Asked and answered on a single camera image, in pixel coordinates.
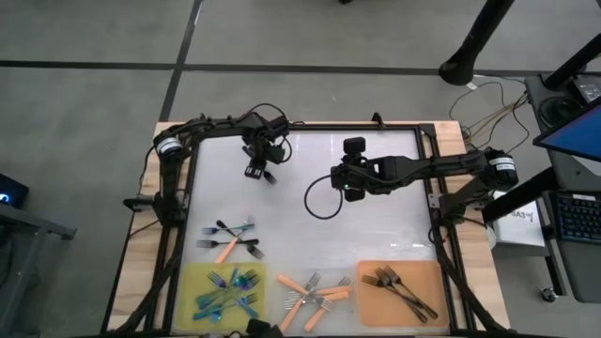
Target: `table leg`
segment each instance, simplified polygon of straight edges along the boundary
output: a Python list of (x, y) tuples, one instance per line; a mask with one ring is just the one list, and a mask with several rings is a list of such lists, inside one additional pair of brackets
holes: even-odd
[(442, 80), (451, 85), (466, 85), (471, 81), (478, 54), (513, 4), (514, 0), (486, 0), (459, 50), (440, 66)]

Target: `wire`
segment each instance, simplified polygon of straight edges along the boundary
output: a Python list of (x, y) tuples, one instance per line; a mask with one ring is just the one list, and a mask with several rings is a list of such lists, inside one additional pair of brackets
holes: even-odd
[(342, 191), (338, 191), (340, 193), (340, 204), (338, 205), (338, 209), (330, 216), (319, 216), (317, 214), (315, 214), (310, 208), (309, 205), (307, 204), (307, 197), (309, 196), (309, 191), (313, 188), (313, 186), (315, 186), (318, 182), (331, 177), (333, 174), (329, 174), (329, 175), (325, 175), (324, 177), (320, 177), (318, 179), (316, 179), (315, 181), (313, 181), (313, 183), (311, 183), (309, 185), (309, 188), (307, 188), (307, 191), (304, 193), (304, 208), (307, 209), (307, 211), (311, 214), (311, 216), (322, 220), (322, 221), (327, 221), (329, 219), (334, 218), (336, 215), (338, 215), (338, 213), (340, 212), (340, 210), (342, 209), (342, 202), (343, 202), (343, 198), (342, 198)]
[(273, 105), (273, 104), (267, 103), (267, 102), (263, 102), (263, 103), (257, 104), (255, 107), (249, 109), (243, 116), (246, 116), (247, 114), (250, 114), (253, 110), (255, 110), (258, 107), (262, 107), (262, 106), (268, 106), (268, 107), (271, 107), (271, 108), (275, 109), (276, 111), (280, 112), (280, 114), (282, 114), (282, 116), (285, 117), (286, 120), (288, 120), (288, 116), (285, 115), (285, 113), (284, 113), (284, 111), (282, 109), (280, 109), (276, 105)]
[(150, 223), (150, 224), (144, 225), (143, 227), (139, 228), (138, 230), (136, 230), (136, 231), (132, 232), (132, 233), (130, 234), (129, 238), (132, 238), (132, 237), (133, 237), (133, 235), (135, 235), (135, 234), (137, 234), (137, 233), (139, 233), (139, 232), (141, 232), (141, 231), (144, 231), (144, 230), (148, 229), (150, 226), (152, 226), (152, 225), (154, 225), (154, 224), (156, 224), (156, 223), (158, 223), (158, 222), (159, 222), (159, 220), (157, 220), (157, 221), (155, 221), (155, 222), (153, 222), (153, 223)]
[(498, 81), (489, 81), (489, 82), (480, 84), (480, 85), (478, 85), (478, 87), (476, 89), (470, 90), (469, 92), (467, 92), (467, 93), (462, 94), (461, 96), (459, 96), (455, 100), (455, 102), (453, 102), (453, 105), (451, 106), (451, 109), (449, 109), (449, 118), (451, 118), (453, 121), (455, 121), (455, 118), (453, 117), (453, 109), (459, 103), (459, 101), (461, 99), (467, 97), (471, 93), (474, 93), (476, 90), (482, 88), (485, 85), (492, 85), (492, 84), (499, 85), (499, 88), (501, 89), (501, 104), (503, 105), (503, 107), (506, 106), (505, 105), (505, 92), (504, 92), (504, 89), (503, 89), (503, 85), (500, 82), (498, 82)]
[(516, 116), (516, 107), (514, 107), (514, 109), (511, 110), (511, 114), (514, 116), (514, 119), (516, 120), (517, 124), (520, 125), (520, 127), (526, 131), (526, 136), (524, 136), (524, 139), (522, 139), (517, 145), (515, 145), (513, 148), (507, 150), (507, 154), (511, 153), (512, 151), (514, 151), (517, 147), (521, 146), (524, 142), (526, 142), (526, 140), (528, 140), (528, 138), (530, 137), (530, 131), (528, 130), (528, 128), (526, 128), (518, 119)]
[(146, 172), (146, 168), (148, 167), (148, 157), (150, 153), (154, 149), (154, 146), (151, 146), (150, 149), (146, 152), (146, 156), (144, 156), (144, 168), (142, 168), (142, 173), (140, 174), (140, 178), (138, 179), (138, 188), (142, 190), (142, 183), (144, 181), (144, 173)]
[(500, 79), (507, 80), (507, 81), (515, 81), (515, 82), (521, 83), (523, 85), (526, 84), (525, 82), (523, 82), (521, 80), (513, 79), (513, 78), (508, 78), (508, 77), (504, 77), (504, 76), (500, 76), (500, 75), (480, 75), (480, 76), (482, 76), (482, 77), (496, 77), (496, 78), (500, 78)]
[(286, 142), (286, 144), (288, 145), (288, 149), (290, 149), (290, 152), (288, 153), (288, 157), (285, 158), (285, 160), (282, 161), (282, 163), (286, 163), (286, 162), (290, 161), (290, 158), (292, 158), (292, 145), (290, 144), (290, 141), (288, 141), (287, 138), (284, 138), (284, 140), (282, 141), (282, 143), (283, 142)]
[[(521, 97), (519, 97), (519, 99), (517, 99), (517, 101), (515, 101), (515, 102), (513, 103), (513, 106), (511, 106), (511, 107), (507, 107), (507, 108), (511, 109), (511, 111), (512, 111), (513, 113), (515, 113), (515, 111), (516, 111), (516, 108), (519, 108), (519, 107), (521, 107), (522, 105), (526, 104), (526, 100), (525, 100), (525, 98), (526, 98), (526, 94), (524, 94), (524, 95), (522, 95)], [(474, 146), (474, 147), (475, 147), (476, 149), (478, 149), (478, 148), (481, 148), (481, 147), (483, 147), (483, 146), (486, 146), (486, 145), (488, 145), (488, 144), (490, 143), (490, 141), (492, 140), (492, 135), (493, 135), (493, 133), (495, 132), (495, 128), (497, 128), (497, 126), (499, 125), (499, 123), (500, 123), (500, 122), (501, 122), (501, 121), (502, 121), (502, 120), (503, 120), (505, 117), (507, 117), (508, 115), (509, 115), (509, 112), (502, 114), (502, 115), (501, 115), (501, 117), (500, 117), (499, 119), (497, 119), (497, 120), (495, 121), (495, 123), (493, 124), (493, 126), (492, 126), (492, 129), (490, 130), (490, 133), (488, 134), (488, 140), (487, 140), (486, 142), (484, 142), (483, 144), (481, 144), (481, 145), (479, 145), (479, 146)], [(487, 122), (484, 124), (484, 126), (485, 126), (486, 124), (488, 124), (489, 122), (491, 122), (492, 120), (494, 120), (494, 118), (491, 118), (490, 120), (488, 120), (488, 121), (487, 121)], [(528, 133), (528, 136), (530, 136), (530, 132), (529, 132), (529, 131), (528, 131), (528, 130), (527, 130), (527, 129), (526, 129), (526, 128), (525, 128), (525, 127), (524, 127), (524, 126), (521, 124), (521, 122), (519, 122), (519, 121), (518, 121), (518, 123), (519, 123), (519, 125), (520, 125), (520, 126), (522, 126), (522, 128), (524, 128), (524, 129), (527, 131), (527, 133)], [(469, 141), (471, 141), (471, 140), (472, 140), (472, 139), (475, 137), (476, 133), (477, 133), (477, 132), (479, 132), (480, 130), (482, 130), (482, 129), (484, 128), (484, 126), (482, 126), (480, 129), (478, 129), (477, 131), (475, 131), (475, 132), (474, 132), (474, 136), (471, 136), (471, 138), (469, 139)]]

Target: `orange cutting board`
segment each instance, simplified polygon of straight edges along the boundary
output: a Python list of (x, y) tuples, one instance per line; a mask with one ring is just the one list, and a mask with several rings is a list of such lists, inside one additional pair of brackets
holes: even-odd
[[(422, 323), (403, 299), (383, 287), (361, 282), (363, 275), (377, 277), (375, 268), (391, 267), (405, 284), (424, 303), (439, 314), (432, 319), (424, 310), (428, 321)], [(357, 293), (361, 322), (367, 327), (447, 327), (447, 313), (440, 265), (437, 261), (361, 261), (357, 266)], [(408, 295), (401, 286), (402, 294)]]

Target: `yellow tray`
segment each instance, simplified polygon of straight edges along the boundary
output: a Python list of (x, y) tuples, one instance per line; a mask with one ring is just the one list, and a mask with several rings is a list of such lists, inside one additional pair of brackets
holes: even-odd
[(233, 306), (223, 310), (222, 319), (213, 324), (209, 317), (193, 320), (193, 315), (199, 312), (196, 297), (217, 289), (209, 279), (211, 271), (217, 272), (226, 282), (232, 275), (234, 268), (239, 269), (239, 275), (250, 269), (254, 269), (261, 278), (259, 284), (240, 296), (256, 293), (258, 301), (250, 306), (259, 314), (259, 319), (265, 319), (265, 265), (261, 263), (191, 263), (184, 266), (179, 286), (179, 299), (177, 302), (177, 330), (188, 330), (210, 333), (230, 333), (233, 330), (244, 332), (250, 317), (239, 306)]

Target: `desk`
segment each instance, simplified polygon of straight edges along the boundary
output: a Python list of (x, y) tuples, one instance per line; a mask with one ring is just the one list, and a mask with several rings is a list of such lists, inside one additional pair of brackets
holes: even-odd
[[(396, 122), (402, 124), (420, 122)], [(439, 152), (441, 155), (454, 155), (465, 152), (465, 146), (461, 137), (459, 124), (455, 121), (437, 121), (426, 122), (432, 123), (436, 127), (437, 139), (439, 142)], [(159, 123), (155, 130), (155, 134), (177, 123)], [(182, 168), (183, 187), (185, 177), (188, 173), (188, 165), (184, 163)], [(447, 178), (447, 186), (449, 192), (455, 192), (465, 185), (470, 180), (470, 177), (449, 177)], [(156, 153), (152, 152), (148, 159), (148, 166), (144, 176), (141, 193), (154, 194), (159, 189), (159, 160)], [(479, 212), (469, 211), (466, 216), (482, 220)], [(131, 224), (131, 231), (135, 231), (144, 225), (153, 222), (156, 217), (153, 211), (143, 211), (134, 214)], [(155, 266), (156, 252), (159, 247), (159, 238), (161, 236), (161, 227), (159, 225), (152, 226), (147, 230), (140, 232), (133, 237), (126, 245), (123, 264), (120, 271), (117, 273), (116, 292), (114, 298), (109, 301), (107, 309), (107, 317), (104, 321), (104, 328), (107, 330), (115, 329), (125, 322), (130, 313), (140, 303), (152, 282), (152, 274)], [(463, 262), (468, 277), (468, 284), (475, 293), (476, 297), (482, 302), (485, 308), (493, 315), (493, 317), (504, 327), (509, 328), (509, 319), (505, 310), (501, 287), (495, 264), (492, 258), (492, 253), (488, 247), (488, 240), (485, 229), (481, 225), (472, 223), (462, 223), (457, 227), (457, 234), (462, 251)], [(173, 249), (173, 242), (168, 248), (170, 255)], [(155, 327), (159, 327), (162, 323), (164, 295), (166, 294), (166, 286), (159, 297), (159, 306), (155, 317)], [(462, 310), (461, 301), (458, 292), (454, 290), (455, 308), (457, 309), (458, 321), (461, 324)]]

